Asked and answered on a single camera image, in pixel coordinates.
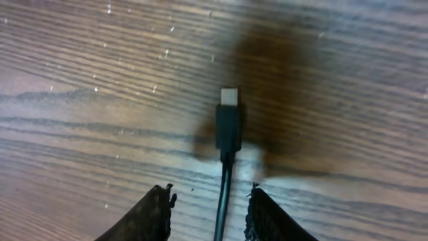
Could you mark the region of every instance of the floor plank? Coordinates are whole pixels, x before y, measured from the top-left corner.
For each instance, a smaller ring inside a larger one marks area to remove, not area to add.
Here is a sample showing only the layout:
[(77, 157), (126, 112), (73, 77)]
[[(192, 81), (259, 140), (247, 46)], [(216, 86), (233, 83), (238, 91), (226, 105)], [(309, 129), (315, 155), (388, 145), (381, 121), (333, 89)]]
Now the floor plank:
[(0, 240), (93, 240), (167, 183), (171, 240), (211, 240), (234, 85), (225, 240), (254, 181), (319, 240), (426, 240), (425, 1), (16, 0), (0, 20)]

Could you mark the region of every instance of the wood grain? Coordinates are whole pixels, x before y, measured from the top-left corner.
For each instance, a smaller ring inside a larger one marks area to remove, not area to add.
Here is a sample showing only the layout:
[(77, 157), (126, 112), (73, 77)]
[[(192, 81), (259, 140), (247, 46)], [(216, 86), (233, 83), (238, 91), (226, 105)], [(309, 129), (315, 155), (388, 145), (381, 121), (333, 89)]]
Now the wood grain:
[(427, 239), (426, 1), (108, 4), (0, 1), (0, 240), (93, 240), (167, 183), (171, 240), (212, 240), (224, 85), (225, 240), (253, 181), (319, 240)]

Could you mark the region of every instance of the wooden floor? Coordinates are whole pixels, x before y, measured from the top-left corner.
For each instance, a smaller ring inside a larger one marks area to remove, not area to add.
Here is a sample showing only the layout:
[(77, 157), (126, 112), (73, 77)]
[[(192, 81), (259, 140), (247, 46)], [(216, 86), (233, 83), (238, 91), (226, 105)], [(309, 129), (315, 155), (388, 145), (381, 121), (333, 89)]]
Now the wooden floor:
[(211, 241), (213, 115), (239, 85), (254, 181), (319, 240), (427, 240), (425, 0), (0, 1), (0, 240), (93, 240), (153, 185)]

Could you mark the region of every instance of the black cable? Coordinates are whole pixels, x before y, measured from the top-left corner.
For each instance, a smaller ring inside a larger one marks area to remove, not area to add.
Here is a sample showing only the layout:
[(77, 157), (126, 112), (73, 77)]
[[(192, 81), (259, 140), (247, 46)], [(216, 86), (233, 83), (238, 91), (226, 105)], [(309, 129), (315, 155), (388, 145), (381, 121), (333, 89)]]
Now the black cable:
[(221, 187), (219, 206), (217, 207), (217, 219), (215, 221), (214, 241), (222, 241), (223, 239), (227, 215), (227, 206), (229, 204), (229, 194), (234, 161), (235, 153), (226, 153), (223, 151), (221, 152), (221, 162), (223, 163), (223, 171), (221, 175)]
[(242, 116), (237, 88), (221, 89), (221, 102), (215, 112), (216, 146), (220, 149), (220, 160), (223, 163), (221, 189), (217, 219), (215, 222), (214, 241), (222, 241), (229, 203), (235, 153), (241, 149)]

